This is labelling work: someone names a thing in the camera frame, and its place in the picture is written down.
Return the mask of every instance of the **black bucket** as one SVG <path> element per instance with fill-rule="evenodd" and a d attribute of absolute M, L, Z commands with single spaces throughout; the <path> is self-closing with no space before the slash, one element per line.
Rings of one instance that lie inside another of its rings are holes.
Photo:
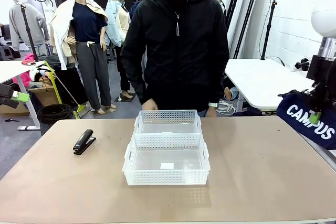
<path fill-rule="evenodd" d="M 43 136 L 57 121 L 72 119 L 72 107 L 67 104 L 54 104 L 46 106 L 37 112 L 40 122 L 41 136 Z"/>

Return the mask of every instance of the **zipper pull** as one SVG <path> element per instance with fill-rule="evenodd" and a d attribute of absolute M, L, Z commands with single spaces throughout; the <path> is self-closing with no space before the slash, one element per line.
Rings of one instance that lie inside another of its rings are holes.
<path fill-rule="evenodd" d="M 180 16 L 179 15 L 177 15 L 177 22 L 176 22 L 176 36 L 180 36 L 180 30 L 179 30 L 179 21 L 178 21 L 178 19 L 180 18 Z"/>

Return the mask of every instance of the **navy t-shirt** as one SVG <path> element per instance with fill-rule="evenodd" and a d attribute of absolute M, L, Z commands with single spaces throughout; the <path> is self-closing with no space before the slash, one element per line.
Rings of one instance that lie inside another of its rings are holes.
<path fill-rule="evenodd" d="M 74 19 L 71 24 L 75 29 L 76 41 L 100 42 L 100 30 L 102 27 L 107 26 L 103 15 L 93 12 L 87 5 L 75 2 L 72 16 Z"/>

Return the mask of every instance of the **pink clothing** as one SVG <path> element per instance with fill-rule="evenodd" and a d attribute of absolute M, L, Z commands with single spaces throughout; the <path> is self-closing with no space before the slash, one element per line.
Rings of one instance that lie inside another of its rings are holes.
<path fill-rule="evenodd" d="M 34 61 L 34 55 L 33 54 L 27 54 L 25 60 Z M 29 76 L 29 71 L 20 74 L 20 77 L 22 79 L 23 85 L 25 87 L 29 87 L 29 83 L 31 82 L 31 78 Z M 13 78 L 13 82 L 17 84 L 17 79 Z"/>

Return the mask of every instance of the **white label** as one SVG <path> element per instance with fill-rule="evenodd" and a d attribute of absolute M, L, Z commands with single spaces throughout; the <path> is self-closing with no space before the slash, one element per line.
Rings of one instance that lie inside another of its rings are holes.
<path fill-rule="evenodd" d="M 174 169 L 174 163 L 161 163 L 160 169 L 173 170 Z"/>

